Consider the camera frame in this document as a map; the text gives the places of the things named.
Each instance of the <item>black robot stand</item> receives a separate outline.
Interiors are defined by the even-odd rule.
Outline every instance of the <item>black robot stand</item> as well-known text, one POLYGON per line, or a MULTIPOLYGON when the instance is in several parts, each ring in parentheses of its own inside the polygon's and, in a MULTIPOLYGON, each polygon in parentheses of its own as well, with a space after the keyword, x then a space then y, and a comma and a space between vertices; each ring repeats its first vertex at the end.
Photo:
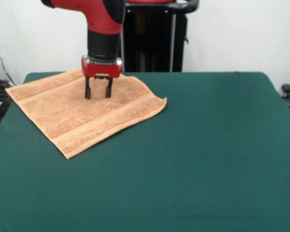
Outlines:
POLYGON ((199 0, 126 3, 119 56, 124 72, 181 72, 188 20, 199 0))

